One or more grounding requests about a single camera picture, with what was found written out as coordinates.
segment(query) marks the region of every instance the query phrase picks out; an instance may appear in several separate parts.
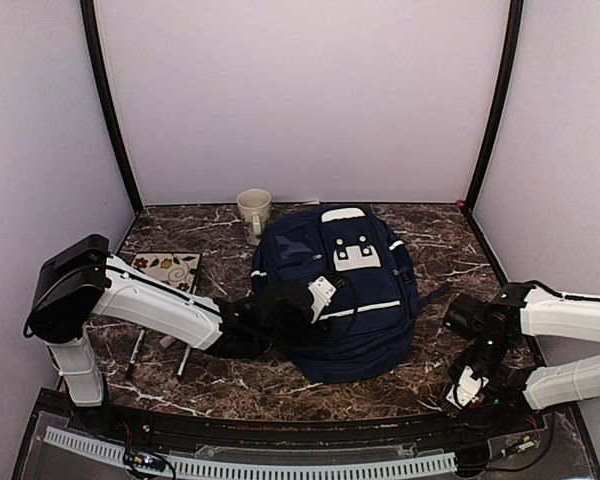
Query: black wire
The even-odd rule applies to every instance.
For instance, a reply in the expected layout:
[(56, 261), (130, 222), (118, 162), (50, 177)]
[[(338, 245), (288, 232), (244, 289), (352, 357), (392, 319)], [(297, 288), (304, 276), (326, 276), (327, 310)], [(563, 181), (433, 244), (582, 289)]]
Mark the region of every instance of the black wire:
[(480, 464), (476, 464), (476, 463), (459, 463), (458, 464), (458, 469), (459, 470), (477, 470), (477, 469), (481, 469), (484, 470), (485, 472), (522, 472), (523, 470), (527, 470), (528, 468), (533, 467), (535, 464), (537, 464), (540, 460), (542, 460), (544, 457), (546, 457), (547, 453), (549, 453), (549, 450), (551, 450), (551, 446), (553, 445), (553, 439), (555, 437), (555, 431), (556, 431), (556, 412), (553, 412), (551, 414), (551, 426), (548, 427), (549, 428), (549, 438), (547, 439), (547, 444), (544, 448), (544, 450), (542, 450), (542, 452), (540, 452), (538, 454), (538, 456), (536, 458), (534, 458), (530, 463), (528, 463), (527, 465), (524, 465), (522, 467), (512, 467), (512, 468), (505, 468), (505, 467), (489, 467), (488, 464), (491, 462), (494, 462), (496, 460), (501, 460), (503, 458), (502, 456), (502, 452), (499, 453), (496, 457), (490, 458), (489, 460), (485, 460), (484, 462), (480, 463)]
[(459, 386), (460, 386), (459, 381), (453, 382), (453, 399), (456, 401), (456, 406), (461, 409), (462, 405), (460, 405), (460, 400), (458, 400), (458, 387)]
[(29, 329), (29, 324), (31, 323), (31, 317), (38, 313), (38, 310), (40, 310), (42, 304), (47, 300), (47, 298), (49, 298), (49, 295), (51, 295), (56, 288), (58, 288), (63, 282), (73, 277), (74, 275), (83, 272), (84, 270), (89, 270), (90, 268), (98, 267), (103, 267), (103, 265), (98, 263), (90, 263), (88, 265), (81, 265), (79, 267), (76, 267), (73, 270), (70, 270), (69, 272), (65, 273), (62, 277), (56, 280), (49, 288), (47, 288), (47, 290), (42, 294), (38, 301), (33, 304), (33, 307), (31, 307), (31, 312), (29, 313), (27, 319), (24, 322), (24, 329), (22, 330), (24, 338), (31, 338), (34, 336), (34, 333), (32, 331), (27, 331)]
[(105, 443), (113, 443), (115, 445), (119, 445), (124, 447), (125, 449), (127, 448), (133, 448), (135, 451), (140, 452), (140, 453), (144, 453), (146, 455), (150, 455), (152, 457), (156, 457), (159, 458), (160, 460), (162, 460), (164, 462), (164, 464), (167, 466), (167, 468), (169, 468), (169, 470), (171, 471), (171, 480), (177, 480), (178, 479), (178, 474), (176, 473), (176, 469), (175, 467), (171, 464), (171, 462), (169, 462), (169, 460), (167, 460), (163, 455), (160, 455), (159, 453), (154, 453), (154, 452), (148, 452), (146, 450), (142, 450), (140, 448), (134, 447), (130, 444), (121, 442), (120, 440), (116, 440), (115, 438), (108, 438), (108, 437), (104, 437), (98, 433), (92, 432), (91, 430), (89, 430), (84, 423), (82, 423), (82, 420), (80, 420), (80, 417), (78, 415), (76, 415), (75, 413), (73, 414), (73, 418), (76, 422), (78, 422), (78, 425), (80, 425), (82, 427), (82, 429), (90, 436), (92, 436), (93, 438), (95, 438), (96, 440), (100, 440), (101, 442), (105, 442)]
[(600, 302), (600, 298), (599, 297), (584, 297), (582, 295), (571, 295), (571, 294), (564, 294), (563, 295), (562, 293), (560, 293), (557, 290), (554, 290), (553, 288), (545, 285), (544, 283), (542, 283), (539, 280), (528, 280), (528, 281), (526, 281), (524, 283), (540, 287), (545, 292), (547, 292), (549, 295), (553, 295), (554, 297), (558, 297), (558, 298), (563, 298), (565, 300), (573, 300), (575, 302)]
[(322, 272), (322, 275), (334, 275), (344, 280), (345, 283), (349, 285), (349, 288), (351, 289), (351, 296), (353, 297), (353, 312), (351, 312), (351, 320), (349, 320), (349, 325), (347, 325), (347, 328), (345, 329), (344, 333), (342, 333), (339, 337), (332, 338), (331, 340), (329, 340), (329, 343), (335, 343), (339, 342), (344, 337), (349, 335), (351, 333), (351, 330), (353, 330), (353, 327), (358, 321), (358, 308), (360, 307), (360, 301), (358, 299), (358, 291), (356, 290), (356, 286), (353, 284), (349, 277), (335, 270), (325, 270), (324, 272)]

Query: black metal frame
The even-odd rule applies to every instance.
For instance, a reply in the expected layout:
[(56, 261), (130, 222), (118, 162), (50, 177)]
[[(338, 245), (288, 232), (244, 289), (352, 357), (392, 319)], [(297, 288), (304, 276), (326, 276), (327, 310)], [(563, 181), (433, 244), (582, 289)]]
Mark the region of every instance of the black metal frame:
[(500, 128), (500, 120), (504, 110), (504, 103), (507, 99), (509, 90), (509, 81), (511, 80), (511, 72), (513, 70), (513, 62), (516, 56), (516, 47), (518, 45), (518, 35), (520, 33), (520, 24), (522, 22), (522, 7), (524, 0), (511, 0), (509, 4), (509, 19), (507, 20), (507, 30), (504, 37), (504, 46), (502, 47), (502, 57), (500, 59), (500, 69), (498, 71), (498, 79), (496, 80), (496, 88), (493, 93), (493, 101), (491, 103), (491, 111), (487, 120), (487, 127), (482, 139), (482, 146), (478, 154), (478, 161), (473, 172), (471, 185), (467, 192), (467, 197), (464, 201), (465, 208), (469, 213), (473, 211), (480, 195), (480, 189), (484, 183), (484, 177), (487, 174), (489, 160), (493, 147), (496, 143), (496, 136)]
[(84, 24), (84, 34), (87, 39), (87, 47), (89, 49), (89, 57), (91, 58), (91, 68), (93, 70), (93, 78), (96, 82), (98, 96), (100, 97), (100, 106), (102, 114), (109, 132), (109, 139), (113, 147), (113, 153), (122, 175), (127, 196), (133, 207), (133, 211), (138, 215), (142, 209), (142, 199), (138, 185), (133, 177), (131, 163), (127, 156), (127, 150), (124, 146), (120, 124), (113, 104), (111, 89), (109, 88), (109, 80), (107, 78), (107, 69), (102, 55), (102, 45), (100, 44), (100, 35), (98, 34), (98, 21), (96, 19), (95, 6), (93, 0), (80, 0), (82, 8), (82, 22)]

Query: black frame edge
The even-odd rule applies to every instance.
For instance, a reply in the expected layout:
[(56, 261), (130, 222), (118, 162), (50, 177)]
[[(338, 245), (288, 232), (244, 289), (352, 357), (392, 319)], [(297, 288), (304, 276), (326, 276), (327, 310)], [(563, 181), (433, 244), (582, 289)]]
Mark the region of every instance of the black frame edge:
[[(243, 448), (274, 449), (347, 449), (415, 444), (421, 451), (443, 449), (456, 451), (484, 444), (499, 433), (476, 433), (442, 413), (358, 421), (268, 422), (258, 420), (223, 420), (188, 415), (147, 412), (114, 405), (115, 410), (134, 430), (151, 425), (151, 434), (139, 444), (167, 452), (195, 451), (200, 444)], [(42, 388), (34, 412), (46, 411), (71, 418), (71, 408), (64, 393)], [(483, 412), (474, 412), (482, 418)], [(79, 424), (74, 425), (84, 430)], [(521, 421), (511, 433), (528, 428)]]
[(138, 215), (142, 209), (142, 199), (140, 191), (133, 176), (131, 163), (127, 155), (127, 150), (124, 146), (120, 124), (113, 105), (113, 97), (109, 88), (109, 80), (107, 78), (107, 70), (105, 68), (104, 56), (102, 54), (102, 45), (100, 44), (100, 35), (98, 33), (98, 22), (96, 19), (95, 6), (93, 0), (80, 0), (82, 10), (82, 23), (84, 25), (84, 34), (87, 40), (89, 49), (89, 58), (91, 59), (91, 69), (93, 70), (93, 78), (96, 82), (98, 97), (100, 98), (100, 106), (102, 114), (109, 132), (109, 139), (113, 147), (113, 153), (116, 157), (118, 169), (124, 182), (124, 187), (127, 191), (127, 196), (133, 207), (133, 211)]
[(38, 412), (34, 408), (34, 411), (31, 412), (31, 415), (29, 416), (27, 426), (25, 427), (24, 433), (22, 435), (22, 441), (20, 443), (20, 448), (18, 449), (18, 456), (16, 457), (16, 462), (13, 466), (13, 471), (11, 473), (11, 480), (20, 480), (22, 478), (22, 474), (24, 473), (24, 466), (27, 461), (27, 456), (29, 455), (29, 447), (31, 446), (31, 437), (33, 435), (34, 430), (36, 429), (37, 423)]
[(464, 215), (464, 218), (471, 229), (471, 233), (473, 233), (473, 236), (476, 237), (476, 240), (480, 245), (480, 249), (484, 253), (485, 257), (487, 257), (487, 261), (489, 262), (489, 265), (491, 266), (491, 269), (493, 270), (496, 280), (498, 280), (500, 286), (502, 287), (504, 284), (509, 283), (507, 274), (504, 273), (504, 269), (502, 268), (502, 265), (500, 265), (498, 257), (496, 257), (496, 254), (491, 249), (491, 245), (489, 245), (489, 242), (487, 242), (487, 239), (475, 218), (473, 218), (471, 210), (466, 206), (460, 206), (460, 212)]
[(122, 250), (122, 247), (124, 247), (124, 244), (127, 243), (127, 240), (129, 239), (129, 235), (131, 235), (131, 232), (133, 231), (133, 229), (135, 228), (135, 226), (138, 223), (138, 218), (140, 217), (140, 213), (136, 213), (135, 217), (133, 218), (133, 221), (131, 222), (131, 225), (129, 225), (129, 228), (127, 229), (126, 233), (124, 234), (124, 237), (122, 237), (122, 240), (120, 241), (120, 246), (118, 248), (116, 248), (116, 255), (120, 255), (120, 250)]
[(500, 59), (496, 88), (493, 93), (491, 110), (489, 111), (489, 118), (482, 139), (480, 153), (478, 154), (476, 167), (473, 171), (469, 191), (467, 192), (467, 197), (464, 202), (469, 211), (472, 211), (475, 208), (478, 197), (480, 196), (480, 190), (482, 189), (482, 184), (484, 183), (484, 178), (487, 174), (487, 168), (489, 167), (493, 147), (496, 143), (498, 129), (500, 128), (500, 120), (502, 119), (502, 112), (504, 111), (504, 104), (507, 99), (511, 72), (513, 71), (513, 63), (516, 55), (516, 48), (518, 46), (523, 5), (524, 0), (511, 0), (509, 4), (509, 18), (507, 19), (507, 30), (504, 37), (504, 45), (502, 47), (502, 57)]
[(571, 404), (571, 413), (576, 421), (576, 428), (578, 429), (578, 433), (582, 439), (584, 450), (587, 452), (587, 460), (589, 460), (589, 466), (591, 467), (594, 478), (600, 479), (600, 460), (598, 460), (598, 454), (596, 453), (596, 449), (591, 441), (589, 429), (587, 428), (587, 423), (584, 421), (584, 417), (582, 416), (580, 406), (576, 402)]

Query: backpack strap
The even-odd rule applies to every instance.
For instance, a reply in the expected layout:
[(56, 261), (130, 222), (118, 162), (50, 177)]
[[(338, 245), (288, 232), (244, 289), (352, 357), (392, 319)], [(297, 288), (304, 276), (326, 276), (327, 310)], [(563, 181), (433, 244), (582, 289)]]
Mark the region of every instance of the backpack strap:
[(420, 297), (420, 300), (418, 301), (418, 310), (422, 310), (426, 306), (431, 305), (433, 302), (438, 300), (440, 297), (442, 297), (445, 293), (449, 291), (452, 285), (453, 283), (451, 282), (444, 282), (438, 288), (429, 292), (428, 295)]

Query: brown marble surface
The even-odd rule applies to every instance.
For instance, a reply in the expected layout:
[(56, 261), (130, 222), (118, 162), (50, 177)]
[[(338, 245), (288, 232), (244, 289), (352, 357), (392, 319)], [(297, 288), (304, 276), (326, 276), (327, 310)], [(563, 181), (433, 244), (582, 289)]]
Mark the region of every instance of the brown marble surface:
[[(311, 207), (275, 205), (274, 219)], [(438, 410), (447, 367), (466, 346), (441, 327), (449, 302), (461, 292), (489, 299), (498, 283), (458, 208), (453, 205), (374, 205), (400, 236), (416, 265), (420, 294), (454, 282), (450, 294), (423, 310), (408, 358), (379, 378), (347, 385), (311, 384), (280, 353), (258, 361), (218, 359), (192, 351), (182, 379), (175, 372), (185, 345), (168, 349), (149, 331), (132, 381), (124, 373), (139, 327), (93, 317), (88, 331), (112, 400), (148, 410), (225, 419), (301, 421), (363, 420)], [(253, 247), (246, 244), (236, 207), (149, 207), (140, 215), (119, 255), (138, 252), (203, 254), (197, 294), (236, 300), (249, 292)], [(532, 364), (526, 350), (512, 360)]]

